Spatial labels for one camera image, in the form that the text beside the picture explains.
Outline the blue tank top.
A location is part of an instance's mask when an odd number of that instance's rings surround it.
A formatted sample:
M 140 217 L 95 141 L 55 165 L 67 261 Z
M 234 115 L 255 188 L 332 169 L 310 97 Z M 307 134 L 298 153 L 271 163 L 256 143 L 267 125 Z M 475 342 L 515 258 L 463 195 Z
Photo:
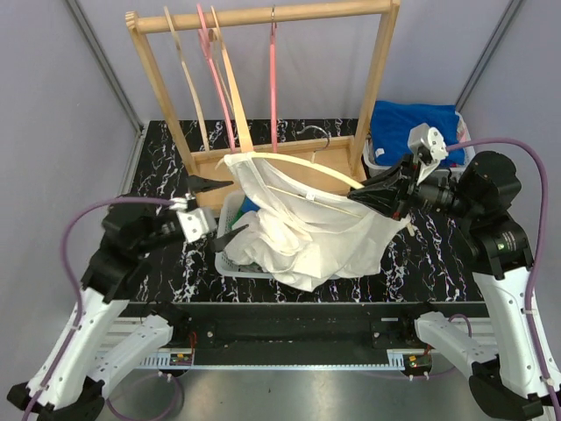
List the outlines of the blue tank top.
M 258 210 L 259 210 L 259 206 L 255 204 L 249 197 L 246 196 L 240 206 L 240 211 L 243 214 L 245 214 L 250 211 L 258 211 Z

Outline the white tank top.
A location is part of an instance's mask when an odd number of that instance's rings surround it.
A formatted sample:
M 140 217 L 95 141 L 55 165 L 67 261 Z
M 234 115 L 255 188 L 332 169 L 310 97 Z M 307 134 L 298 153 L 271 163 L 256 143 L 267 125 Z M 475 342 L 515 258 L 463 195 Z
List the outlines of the white tank top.
M 333 275 L 378 274 L 387 246 L 410 221 L 314 189 L 245 153 L 225 156 L 224 164 L 259 206 L 233 226 L 248 225 L 225 254 L 238 265 L 256 264 L 296 289 L 311 292 Z

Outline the pink plastic hanger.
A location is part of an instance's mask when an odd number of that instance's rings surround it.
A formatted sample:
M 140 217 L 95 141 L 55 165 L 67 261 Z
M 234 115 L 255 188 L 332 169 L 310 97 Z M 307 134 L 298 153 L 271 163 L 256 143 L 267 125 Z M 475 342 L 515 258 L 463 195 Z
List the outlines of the pink plastic hanger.
M 224 95 L 224 89 L 223 89 L 222 83 L 220 82 L 220 76 L 219 76 L 218 71 L 217 71 L 217 66 L 216 66 L 215 61 L 214 61 L 213 56 L 212 56 L 211 42 L 210 42 L 210 37 L 209 37 L 209 34 L 208 34 L 208 28 L 207 28 L 206 20 L 205 20 L 203 11 L 202 11 L 202 6 L 200 4 L 196 5 L 196 11 L 197 11 L 197 17 L 199 18 L 199 22 L 201 24 L 201 28 L 198 30 L 198 37 L 199 37 L 200 45 L 201 45 L 201 48 L 202 48 L 202 53 L 205 57 L 205 60 L 207 61 L 209 71 L 212 75 L 212 79 L 213 79 L 213 82 L 215 84 L 217 97 L 218 97 L 219 102 L 220 102 L 220 104 L 222 106 L 222 109 L 223 109 L 224 126 L 225 126 L 226 133 L 227 133 L 227 136 L 228 136 L 230 150 L 232 152 L 234 152 L 235 149 L 236 149 L 236 145 L 235 145 L 235 138 L 234 138 L 234 133 L 233 133 L 232 125 L 231 125 L 229 107 L 228 107 L 228 104 L 227 104 L 227 101 L 226 101 L 226 97 Z

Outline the beige wooden hanger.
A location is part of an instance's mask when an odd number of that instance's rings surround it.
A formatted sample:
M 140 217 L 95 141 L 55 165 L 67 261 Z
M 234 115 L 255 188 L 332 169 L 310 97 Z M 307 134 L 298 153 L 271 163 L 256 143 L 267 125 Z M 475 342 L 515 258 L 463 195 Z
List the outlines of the beige wooden hanger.
M 207 133 L 207 129 L 206 129 L 206 124 L 205 124 L 205 120 L 204 120 L 204 116 L 203 116 L 203 112 L 202 112 L 202 106 L 199 100 L 199 96 L 197 94 L 195 85 L 193 83 L 193 80 L 191 78 L 191 75 L 189 73 L 189 69 L 188 69 L 188 65 L 185 59 L 185 56 L 183 54 L 182 48 L 181 48 L 181 38 L 178 34 L 178 32 L 175 29 L 174 26 L 174 20 L 171 16 L 171 13 L 169 11 L 169 9 L 167 8 L 167 6 L 165 5 L 163 7 L 164 9 L 164 13 L 165 13 L 165 18 L 167 21 L 167 26 L 168 29 L 170 31 L 170 33 L 172 34 L 172 37 L 174 39 L 174 44 L 175 44 L 175 48 L 178 54 L 178 58 L 180 60 L 181 63 L 181 68 L 183 71 L 183 74 L 185 76 L 186 82 L 188 84 L 188 88 L 189 88 L 189 92 L 192 96 L 192 100 L 193 100 L 193 104 L 195 106 L 195 113 L 197 116 L 197 121 L 199 124 L 199 129 L 200 129 L 200 133 L 202 136 L 202 143 L 203 143 L 203 149 L 205 153 L 209 153 L 210 152 L 210 148 L 209 148 L 209 139 L 208 139 L 208 133 Z

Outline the green tank top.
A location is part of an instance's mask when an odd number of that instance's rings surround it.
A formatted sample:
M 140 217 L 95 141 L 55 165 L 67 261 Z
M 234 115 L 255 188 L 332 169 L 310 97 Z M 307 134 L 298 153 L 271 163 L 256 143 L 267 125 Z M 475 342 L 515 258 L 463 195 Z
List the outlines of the green tank top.
M 241 219 L 244 215 L 244 212 L 242 211 L 242 209 L 239 209 L 238 212 L 235 214 L 235 216 L 232 218 L 229 227 L 233 230 L 233 226 L 239 221 L 239 219 Z

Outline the cream wooden hanger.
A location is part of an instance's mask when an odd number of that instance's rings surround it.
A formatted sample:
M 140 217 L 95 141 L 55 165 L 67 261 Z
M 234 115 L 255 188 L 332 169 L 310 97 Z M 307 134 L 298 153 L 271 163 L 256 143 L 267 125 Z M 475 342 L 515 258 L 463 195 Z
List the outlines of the cream wooden hanger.
M 218 38 L 218 42 L 220 44 L 220 48 L 221 48 L 221 53 L 223 56 L 223 62 L 224 62 L 224 69 L 226 72 L 226 77 L 227 77 L 227 81 L 228 81 L 228 86 L 229 86 L 229 91 L 230 91 L 230 95 L 231 95 L 231 101 L 232 101 L 232 105 L 233 105 L 233 114 L 234 114 L 234 118 L 236 121 L 236 126 L 238 129 L 238 141 L 239 141 L 239 145 L 240 145 L 240 150 L 242 153 L 250 153 L 253 151 L 253 144 L 252 144 L 252 138 L 250 135 L 250 131 L 246 122 L 246 118 L 245 118 L 245 111 L 244 111 L 244 107 L 242 104 L 242 100 L 241 97 L 239 95 L 238 92 L 238 85 L 236 82 L 236 78 L 231 66 L 231 60 L 230 60 L 230 56 L 228 54 L 226 45 L 224 43 L 224 37 L 221 31 L 221 27 L 219 24 L 219 20 L 217 17 L 217 13 L 214 9 L 213 6 L 210 7 L 211 8 L 211 13 L 212 16 L 214 18 L 214 22 L 215 22 L 215 27 L 217 30 L 217 38 Z

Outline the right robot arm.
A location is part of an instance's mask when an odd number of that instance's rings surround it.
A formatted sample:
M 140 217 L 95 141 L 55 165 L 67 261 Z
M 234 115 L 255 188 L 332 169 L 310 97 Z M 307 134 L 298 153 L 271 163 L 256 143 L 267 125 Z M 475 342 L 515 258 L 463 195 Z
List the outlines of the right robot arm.
M 445 215 L 458 226 L 458 254 L 472 272 L 493 328 L 488 351 L 432 304 L 421 304 L 398 325 L 408 347 L 422 343 L 440 352 L 466 378 L 472 397 L 489 416 L 531 420 L 560 400 L 560 372 L 543 350 L 544 374 L 533 341 L 545 341 L 535 303 L 526 288 L 536 266 L 526 232 L 508 209 L 522 185 L 514 163 L 492 151 L 477 153 L 458 180 L 421 177 L 411 154 L 365 181 L 348 197 L 394 220 L 411 211 Z

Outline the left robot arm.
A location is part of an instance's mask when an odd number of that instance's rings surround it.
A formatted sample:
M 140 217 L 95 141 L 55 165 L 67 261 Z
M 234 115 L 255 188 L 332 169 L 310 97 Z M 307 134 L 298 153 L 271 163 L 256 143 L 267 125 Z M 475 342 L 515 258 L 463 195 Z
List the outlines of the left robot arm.
M 24 419 L 36 415 L 39 420 L 94 420 L 111 391 L 146 356 L 165 346 L 195 346 L 189 313 L 158 302 L 133 333 L 95 362 L 106 333 L 151 270 L 146 255 L 174 243 L 195 243 L 215 231 L 212 209 L 198 206 L 196 196 L 229 186 L 229 181 L 191 175 L 185 196 L 118 196 L 91 204 L 68 223 L 60 258 L 76 304 L 41 369 L 8 392 L 8 401 Z M 70 233 L 81 218 L 100 208 L 108 210 L 103 237 L 78 279 L 68 258 Z

